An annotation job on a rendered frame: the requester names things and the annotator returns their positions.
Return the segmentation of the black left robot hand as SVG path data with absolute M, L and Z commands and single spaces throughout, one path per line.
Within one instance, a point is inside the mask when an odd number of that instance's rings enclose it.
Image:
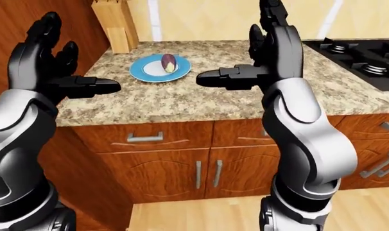
M 8 61 L 11 89 L 32 90 L 58 104 L 64 98 L 93 98 L 121 90 L 115 80 L 76 76 L 79 49 L 75 42 L 52 53 L 60 38 L 62 21 L 56 12 L 35 21 L 24 42 L 13 49 Z

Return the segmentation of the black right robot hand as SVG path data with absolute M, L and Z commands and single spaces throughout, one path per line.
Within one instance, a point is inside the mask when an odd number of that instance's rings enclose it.
M 275 82 L 301 78 L 303 51 L 296 27 L 287 23 L 288 13 L 281 0 L 259 0 L 260 26 L 253 24 L 249 31 L 249 56 L 252 65 L 198 74 L 196 84 L 227 90 L 250 90 L 258 86 L 266 92 Z

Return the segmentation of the wooden cabinet door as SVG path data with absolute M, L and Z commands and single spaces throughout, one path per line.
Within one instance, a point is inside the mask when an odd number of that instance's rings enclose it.
M 213 187 L 217 160 L 223 167 L 219 184 Z M 211 148 L 205 198 L 267 195 L 278 163 L 275 145 Z
M 208 148 L 104 153 L 99 157 L 134 203 L 200 200 L 204 196 Z M 196 161 L 202 161 L 199 189 Z
M 382 188 L 389 187 L 389 174 L 379 178 L 372 175 L 368 178 L 362 178 L 362 171 L 370 171 L 388 158 L 389 139 L 380 140 L 358 140 L 352 141 L 357 154 L 358 166 L 353 174 L 346 176 L 341 181 L 341 190 L 364 189 L 364 188 Z M 389 169 L 389 165 L 382 168 L 383 171 Z

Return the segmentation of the wooden knife block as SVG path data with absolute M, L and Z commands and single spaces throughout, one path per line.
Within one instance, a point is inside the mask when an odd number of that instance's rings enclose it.
M 113 53 L 129 53 L 137 47 L 139 40 L 126 0 L 94 0 L 91 7 Z

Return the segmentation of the blue white round plate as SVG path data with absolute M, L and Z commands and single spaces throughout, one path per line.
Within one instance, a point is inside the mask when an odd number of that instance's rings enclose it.
M 176 69 L 173 73 L 167 73 L 161 64 L 162 54 L 153 54 L 137 59 L 131 64 L 130 75 L 136 80 L 149 83 L 171 82 L 183 78 L 191 70 L 191 63 L 188 59 L 174 55 Z

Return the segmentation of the purple eggplant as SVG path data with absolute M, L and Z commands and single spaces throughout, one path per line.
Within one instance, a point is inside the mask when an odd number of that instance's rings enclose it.
M 176 69 L 177 61 L 174 55 L 167 53 L 162 56 L 161 64 L 167 73 L 173 73 Z

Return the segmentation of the wooden drawer front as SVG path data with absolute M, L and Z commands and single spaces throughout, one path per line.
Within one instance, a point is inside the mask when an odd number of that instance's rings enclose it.
M 329 115 L 330 123 L 350 140 L 389 139 L 389 114 Z
M 275 144 L 265 134 L 262 119 L 215 121 L 212 147 L 260 146 Z
M 73 130 L 96 153 L 208 148 L 213 122 L 75 126 Z

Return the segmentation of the black gas stovetop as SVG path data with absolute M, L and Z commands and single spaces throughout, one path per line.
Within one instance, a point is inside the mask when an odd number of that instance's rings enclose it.
M 303 41 L 382 92 L 389 92 L 389 39 Z

